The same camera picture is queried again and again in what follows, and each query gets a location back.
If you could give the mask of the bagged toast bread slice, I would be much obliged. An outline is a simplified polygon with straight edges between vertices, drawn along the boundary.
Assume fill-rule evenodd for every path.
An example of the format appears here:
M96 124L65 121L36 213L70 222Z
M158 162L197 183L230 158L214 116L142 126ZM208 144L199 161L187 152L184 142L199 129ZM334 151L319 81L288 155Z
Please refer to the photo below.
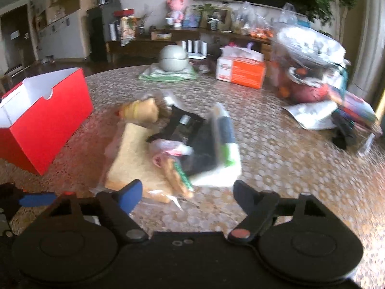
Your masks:
M182 142L156 138L155 132L134 123L121 122L105 155L112 161L105 174L104 186L119 191L134 180L141 181L142 196L154 201L177 202L192 198L194 189L184 173L178 156L193 150Z

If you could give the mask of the bagged marker pens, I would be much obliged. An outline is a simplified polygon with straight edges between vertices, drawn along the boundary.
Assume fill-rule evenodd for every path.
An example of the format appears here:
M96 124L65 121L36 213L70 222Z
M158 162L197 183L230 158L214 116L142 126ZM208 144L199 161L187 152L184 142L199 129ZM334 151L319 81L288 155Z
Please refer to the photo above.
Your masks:
M210 111L214 165L189 177L195 187L230 188L241 176L241 156L232 119L221 103Z

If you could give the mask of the black packet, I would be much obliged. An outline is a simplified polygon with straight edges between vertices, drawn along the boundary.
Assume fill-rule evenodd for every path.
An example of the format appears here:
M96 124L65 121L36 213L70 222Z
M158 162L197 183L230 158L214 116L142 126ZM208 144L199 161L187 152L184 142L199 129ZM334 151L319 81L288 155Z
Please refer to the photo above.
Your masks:
M160 155L170 155L177 158L187 176L216 167L211 121L176 106L172 107L166 127L148 137L146 142L155 164L160 163Z

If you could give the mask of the red cardboard box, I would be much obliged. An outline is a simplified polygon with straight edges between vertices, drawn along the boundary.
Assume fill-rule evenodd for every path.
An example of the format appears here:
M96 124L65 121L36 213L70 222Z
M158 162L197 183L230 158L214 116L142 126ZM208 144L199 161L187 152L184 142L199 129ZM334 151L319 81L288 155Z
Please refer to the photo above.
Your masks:
M25 78L1 99L1 158L44 175L92 110L81 68Z

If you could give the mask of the folded green white cloth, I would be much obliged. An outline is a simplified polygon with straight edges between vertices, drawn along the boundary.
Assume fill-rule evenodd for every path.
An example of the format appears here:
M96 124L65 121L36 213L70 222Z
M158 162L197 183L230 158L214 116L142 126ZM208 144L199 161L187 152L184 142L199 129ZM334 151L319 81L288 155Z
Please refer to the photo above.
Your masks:
M179 72L167 72L160 68L158 63L151 64L143 73L138 75L139 80L154 82L181 82L185 80L196 80L198 74L191 65Z

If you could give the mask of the orange white tissue box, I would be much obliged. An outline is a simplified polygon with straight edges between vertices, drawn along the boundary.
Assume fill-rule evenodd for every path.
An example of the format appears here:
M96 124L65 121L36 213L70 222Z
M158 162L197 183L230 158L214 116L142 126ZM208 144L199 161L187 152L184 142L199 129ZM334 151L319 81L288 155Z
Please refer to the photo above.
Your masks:
M265 74L266 64L262 53L236 46L221 48L215 71L217 80L261 89Z

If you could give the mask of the large clear bag of goods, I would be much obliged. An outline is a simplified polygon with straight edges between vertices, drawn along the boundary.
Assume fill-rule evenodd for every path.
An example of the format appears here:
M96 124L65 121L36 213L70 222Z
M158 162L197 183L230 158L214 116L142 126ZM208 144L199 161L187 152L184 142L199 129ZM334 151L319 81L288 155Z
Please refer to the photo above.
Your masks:
M346 50L309 27L277 24L271 42L270 80L278 96L295 103L320 102L346 93Z

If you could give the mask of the grey-green round ceramic pot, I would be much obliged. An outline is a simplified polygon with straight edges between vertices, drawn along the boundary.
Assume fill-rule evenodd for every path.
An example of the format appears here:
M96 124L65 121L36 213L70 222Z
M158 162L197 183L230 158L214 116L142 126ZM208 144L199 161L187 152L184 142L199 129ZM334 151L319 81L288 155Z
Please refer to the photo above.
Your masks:
M165 72L181 72L189 65L187 52L177 44L164 46L159 54L159 67Z

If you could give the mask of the white wifi router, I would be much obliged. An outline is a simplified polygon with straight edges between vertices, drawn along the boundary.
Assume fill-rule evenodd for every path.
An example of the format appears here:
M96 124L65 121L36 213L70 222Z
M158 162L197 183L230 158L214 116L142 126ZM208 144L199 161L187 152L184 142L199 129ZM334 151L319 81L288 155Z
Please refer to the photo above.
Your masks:
M203 60L207 58L207 43L201 40L183 40L182 48L189 59Z

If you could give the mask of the long wooden sideboard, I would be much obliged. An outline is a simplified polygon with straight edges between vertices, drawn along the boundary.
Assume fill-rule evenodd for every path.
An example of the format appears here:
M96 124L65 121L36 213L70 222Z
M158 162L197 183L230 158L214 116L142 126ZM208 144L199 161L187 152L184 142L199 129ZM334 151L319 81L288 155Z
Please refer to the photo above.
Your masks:
M251 42L253 44L253 50L263 53L266 59L270 58L270 39L254 39L248 35L239 35L231 31L211 31L202 28L159 28L154 31L171 33L172 39L155 41L151 40L151 36L138 36L125 46L121 46L121 42L119 41L107 42L106 52L109 62L115 62L117 58L122 55L126 55L130 58L157 59L160 50L164 46L170 44L181 45L183 40L201 40L208 45L218 44L219 46L222 46L222 44L227 41L233 42L237 46L246 46Z

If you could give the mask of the small cardboard box on sideboard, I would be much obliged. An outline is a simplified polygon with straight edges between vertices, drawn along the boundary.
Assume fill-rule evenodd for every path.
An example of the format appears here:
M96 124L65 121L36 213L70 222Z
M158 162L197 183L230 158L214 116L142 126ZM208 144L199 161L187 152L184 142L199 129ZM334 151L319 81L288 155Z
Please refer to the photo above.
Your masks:
M171 40L172 34L164 31L152 31L151 40L161 41L161 40Z

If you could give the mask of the black cabinet with coffee machine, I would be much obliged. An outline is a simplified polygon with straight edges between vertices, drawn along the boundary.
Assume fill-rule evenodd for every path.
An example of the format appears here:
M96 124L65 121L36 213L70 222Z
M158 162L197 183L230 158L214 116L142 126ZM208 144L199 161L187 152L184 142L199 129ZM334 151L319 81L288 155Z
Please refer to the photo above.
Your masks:
M87 10L87 28L90 37L90 59L107 61L106 43L112 41L110 24L116 20L114 13L121 10L121 0L97 0L96 7Z

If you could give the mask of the clear plastic shopping bag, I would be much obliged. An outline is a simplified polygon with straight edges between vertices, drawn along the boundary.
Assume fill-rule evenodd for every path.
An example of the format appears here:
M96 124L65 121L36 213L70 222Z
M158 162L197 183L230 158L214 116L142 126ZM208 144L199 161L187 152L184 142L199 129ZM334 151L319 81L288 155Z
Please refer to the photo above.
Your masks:
M295 11L295 7L291 3L285 3L281 9L281 13L278 19L273 22L272 27L275 30L279 30L284 26L296 26L298 25L298 17Z

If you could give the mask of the pink bear plush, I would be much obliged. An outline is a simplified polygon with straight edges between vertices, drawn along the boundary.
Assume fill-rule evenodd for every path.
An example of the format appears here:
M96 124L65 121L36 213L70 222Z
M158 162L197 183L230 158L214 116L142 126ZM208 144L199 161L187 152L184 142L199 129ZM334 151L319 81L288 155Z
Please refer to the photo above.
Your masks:
M167 0L167 24L174 28L182 27L182 21L184 19L184 0Z

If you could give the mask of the green indoor tree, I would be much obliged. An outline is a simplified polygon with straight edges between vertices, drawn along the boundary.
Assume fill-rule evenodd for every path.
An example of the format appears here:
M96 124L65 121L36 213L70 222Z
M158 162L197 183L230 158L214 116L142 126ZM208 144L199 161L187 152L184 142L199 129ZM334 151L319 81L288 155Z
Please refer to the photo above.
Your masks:
M340 44L345 36L345 22L348 12L357 6L359 0L309 0L307 7L307 18L311 23L318 22L321 28L334 27L334 36Z

